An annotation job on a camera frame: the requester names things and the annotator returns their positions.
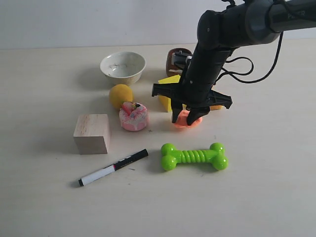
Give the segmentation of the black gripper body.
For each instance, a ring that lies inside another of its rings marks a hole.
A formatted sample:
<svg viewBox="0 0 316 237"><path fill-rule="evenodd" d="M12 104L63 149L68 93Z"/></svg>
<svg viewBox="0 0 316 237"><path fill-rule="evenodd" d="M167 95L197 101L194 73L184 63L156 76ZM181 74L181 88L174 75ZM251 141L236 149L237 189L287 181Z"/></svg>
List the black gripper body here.
<svg viewBox="0 0 316 237"><path fill-rule="evenodd" d="M206 81L184 80L178 83L155 83L152 96L164 96L170 99L171 109L182 109L182 105L192 108L223 106L230 108L233 104L231 96L221 94L212 88L216 79Z"/></svg>

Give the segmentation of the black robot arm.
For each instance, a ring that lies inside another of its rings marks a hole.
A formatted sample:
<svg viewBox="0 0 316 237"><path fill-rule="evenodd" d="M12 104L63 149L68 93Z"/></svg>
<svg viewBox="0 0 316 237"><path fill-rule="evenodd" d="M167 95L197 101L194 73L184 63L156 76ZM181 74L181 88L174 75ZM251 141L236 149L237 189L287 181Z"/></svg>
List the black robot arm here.
<svg viewBox="0 0 316 237"><path fill-rule="evenodd" d="M226 74L223 66L236 49L282 40L285 31L315 25L313 0L246 0L241 5L230 1L224 11L207 10L198 22L194 52L175 48L168 53L166 69L180 69L180 80L155 83L152 95L171 100L173 123L187 109L186 122L191 125L207 115L212 106L232 105L230 96L212 88Z"/></svg>

